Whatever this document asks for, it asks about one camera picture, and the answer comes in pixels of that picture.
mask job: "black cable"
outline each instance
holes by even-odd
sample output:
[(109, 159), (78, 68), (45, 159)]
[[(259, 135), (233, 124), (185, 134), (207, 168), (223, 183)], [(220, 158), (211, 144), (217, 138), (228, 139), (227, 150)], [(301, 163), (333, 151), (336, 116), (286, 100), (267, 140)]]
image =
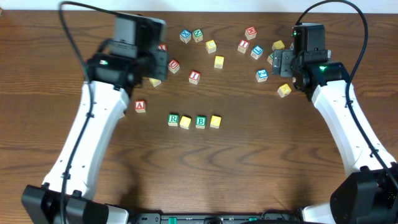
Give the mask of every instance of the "black cable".
[(94, 9), (94, 10), (99, 11), (99, 12), (105, 12), (105, 13), (112, 14), (112, 15), (117, 15), (117, 16), (124, 15), (123, 13), (109, 11), (109, 10), (106, 10), (106, 9), (101, 9), (101, 8), (98, 8), (98, 7), (89, 6), (89, 5), (86, 5), (86, 4), (82, 4), (82, 3), (78, 3), (78, 2), (72, 2), (72, 1), (63, 1), (63, 2), (61, 2), (60, 6), (59, 6), (59, 10), (62, 11), (62, 6), (66, 5), (66, 4), (71, 5), (71, 6), (80, 6), (80, 7), (85, 7), (85, 8), (88, 8), (88, 9)]
[(76, 143), (72, 149), (72, 152), (70, 153), (69, 159), (68, 159), (68, 163), (67, 166), (65, 168), (65, 172), (63, 173), (63, 180), (62, 180), (62, 188), (61, 188), (61, 195), (60, 195), (60, 216), (61, 216), (61, 223), (66, 224), (67, 223), (67, 219), (66, 219), (66, 208), (65, 208), (65, 192), (67, 189), (67, 180), (70, 178), (70, 168), (72, 166), (72, 161), (73, 161), (73, 157), (75, 156), (77, 147), (79, 146), (79, 143), (81, 141), (81, 138), (83, 136), (83, 133), (85, 132), (85, 129), (87, 127), (88, 121), (91, 118), (91, 112), (93, 111), (93, 94), (91, 92), (91, 87), (90, 87), (90, 79), (88, 78), (88, 74), (87, 74), (87, 70), (86, 70), (86, 65), (85, 62), (83, 60), (83, 57), (81, 56), (81, 53), (75, 43), (75, 41), (73, 40), (72, 35), (69, 32), (68, 26), (65, 22), (65, 19), (63, 17), (63, 11), (62, 11), (62, 6), (66, 5), (66, 4), (78, 4), (78, 3), (74, 3), (74, 2), (61, 2), (59, 5), (59, 9), (58, 9), (58, 13), (59, 13), (59, 17), (60, 17), (60, 21), (62, 24), (62, 28), (65, 31), (65, 34), (67, 35), (67, 38), (70, 42), (70, 44), (72, 45), (73, 51), (75, 52), (76, 56), (79, 59), (80, 62), (80, 66), (81, 69), (83, 70), (83, 77), (85, 79), (85, 82), (87, 84), (88, 87), (88, 94), (90, 97), (90, 108), (87, 112), (86, 115), (86, 120), (83, 124), (83, 127), (81, 128), (80, 134), (76, 140)]
[(381, 159), (381, 157), (380, 157), (379, 154), (377, 153), (377, 150), (376, 150), (376, 149), (374, 148), (374, 146), (372, 145), (372, 142), (370, 141), (370, 139), (369, 139), (368, 136), (366, 135), (364, 129), (362, 128), (361, 124), (360, 124), (359, 121), (358, 121), (358, 118), (357, 118), (356, 115), (355, 115), (353, 106), (351, 105), (353, 102), (352, 102), (352, 101), (350, 100), (350, 98), (349, 98), (349, 87), (350, 87), (350, 85), (351, 85), (351, 82), (353, 81), (355, 72), (356, 72), (356, 70), (357, 70), (358, 67), (359, 67), (359, 63), (361, 63), (362, 57), (363, 57), (363, 55), (364, 55), (364, 53), (365, 53), (365, 50), (366, 50), (366, 45), (368, 44), (368, 23), (366, 22), (365, 15), (362, 13), (362, 11), (361, 11), (357, 6), (355, 6), (353, 3), (349, 2), (349, 1), (344, 1), (344, 0), (326, 0), (326, 1), (318, 2), (318, 3), (314, 4), (313, 6), (309, 7), (307, 10), (305, 10), (305, 11), (303, 12), (303, 14), (302, 14), (302, 15), (299, 17), (299, 19), (297, 20), (296, 26), (297, 26), (297, 25), (300, 25), (301, 19), (303, 18), (304, 15), (306, 15), (306, 13), (307, 13), (309, 10), (313, 9), (314, 7), (317, 7), (317, 6), (319, 6), (319, 5), (322, 5), (322, 4), (325, 4), (325, 3), (329, 3), (329, 2), (341, 2), (341, 3), (345, 3), (345, 4), (347, 4), (347, 5), (351, 6), (351, 7), (353, 7), (353, 8), (358, 12), (359, 16), (360, 16), (361, 19), (362, 19), (363, 26), (364, 26), (364, 42), (363, 42), (363, 46), (362, 46), (362, 51), (361, 51), (361, 53), (360, 53), (360, 55), (359, 55), (359, 57), (358, 57), (358, 59), (357, 59), (357, 61), (356, 61), (356, 63), (355, 63), (355, 66), (354, 66), (354, 68), (353, 68), (353, 71), (351, 72), (351, 76), (349, 77), (349, 80), (348, 80), (347, 85), (346, 85), (346, 101), (347, 101), (347, 107), (348, 107), (348, 109), (349, 109), (349, 112), (351, 113), (351, 116), (352, 116), (353, 119), (354, 119), (354, 122), (355, 122), (356, 126), (357, 126), (358, 129), (359, 129), (359, 132), (362, 134), (364, 140), (365, 140), (366, 143), (368, 144), (368, 146), (369, 146), (369, 148), (370, 148), (370, 150), (371, 150), (371, 152), (372, 152), (372, 155), (374, 155), (374, 157), (377, 159), (377, 161), (378, 161), (378, 162), (380, 163), (380, 165), (383, 167), (384, 171), (386, 172), (386, 174), (387, 174), (387, 175), (389, 176), (389, 178), (391, 179), (392, 184), (393, 184), (394, 187), (398, 190), (398, 182), (396, 181), (396, 179), (394, 178), (394, 176), (392, 175), (391, 171), (388, 169), (388, 167), (386, 166), (386, 164), (384, 163), (384, 161)]

